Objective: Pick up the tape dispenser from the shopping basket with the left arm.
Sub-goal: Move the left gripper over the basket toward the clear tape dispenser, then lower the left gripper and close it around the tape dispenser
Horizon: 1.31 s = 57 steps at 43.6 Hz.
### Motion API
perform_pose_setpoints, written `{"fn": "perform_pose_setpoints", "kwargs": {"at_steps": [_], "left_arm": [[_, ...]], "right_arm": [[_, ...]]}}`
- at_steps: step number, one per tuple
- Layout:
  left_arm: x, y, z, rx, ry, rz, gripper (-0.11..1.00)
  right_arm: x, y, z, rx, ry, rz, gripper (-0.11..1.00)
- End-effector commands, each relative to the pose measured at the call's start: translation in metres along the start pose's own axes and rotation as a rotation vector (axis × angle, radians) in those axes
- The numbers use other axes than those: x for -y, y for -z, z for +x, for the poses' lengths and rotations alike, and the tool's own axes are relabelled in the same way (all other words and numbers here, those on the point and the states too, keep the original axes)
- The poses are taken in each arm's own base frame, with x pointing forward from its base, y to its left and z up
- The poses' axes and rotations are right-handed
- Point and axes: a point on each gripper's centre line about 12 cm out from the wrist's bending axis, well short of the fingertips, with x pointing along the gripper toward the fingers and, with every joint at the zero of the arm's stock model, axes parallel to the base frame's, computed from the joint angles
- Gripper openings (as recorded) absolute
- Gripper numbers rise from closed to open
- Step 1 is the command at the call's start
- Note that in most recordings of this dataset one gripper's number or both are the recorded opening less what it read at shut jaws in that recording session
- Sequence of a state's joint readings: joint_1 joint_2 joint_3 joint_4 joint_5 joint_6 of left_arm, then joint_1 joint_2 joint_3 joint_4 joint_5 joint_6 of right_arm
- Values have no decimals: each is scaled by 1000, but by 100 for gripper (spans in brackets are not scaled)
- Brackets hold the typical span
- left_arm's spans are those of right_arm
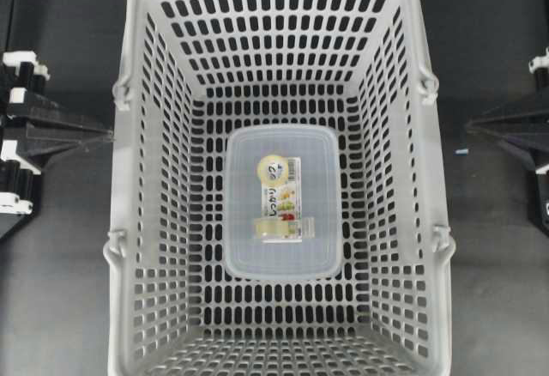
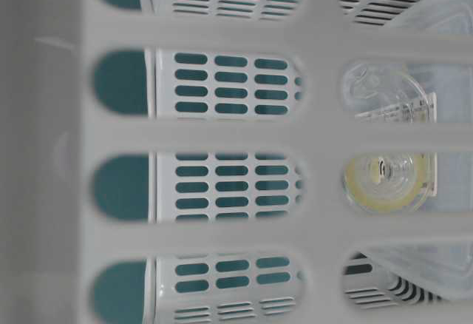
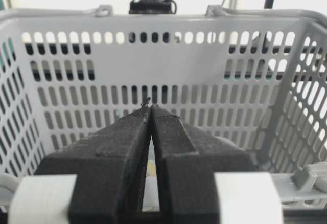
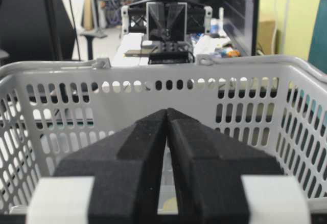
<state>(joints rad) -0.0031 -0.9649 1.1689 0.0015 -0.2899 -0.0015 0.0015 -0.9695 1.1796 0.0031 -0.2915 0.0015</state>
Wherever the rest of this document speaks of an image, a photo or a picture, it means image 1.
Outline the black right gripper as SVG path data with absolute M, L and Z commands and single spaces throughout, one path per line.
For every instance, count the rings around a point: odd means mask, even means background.
M 542 227 L 548 226 L 548 48 L 536 56 L 528 69 L 536 81 L 538 103 L 509 103 L 469 120 L 467 132 L 491 139 L 522 160 L 535 166 Z

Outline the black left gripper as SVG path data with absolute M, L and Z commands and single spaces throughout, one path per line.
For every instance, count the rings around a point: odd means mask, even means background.
M 49 79 L 47 67 L 33 51 L 1 56 L 3 239 L 13 236 L 39 213 L 42 173 L 37 166 L 50 166 L 72 154 L 113 142 L 113 131 L 98 120 L 32 92 L 42 92 Z M 55 127 L 36 126 L 28 120 Z

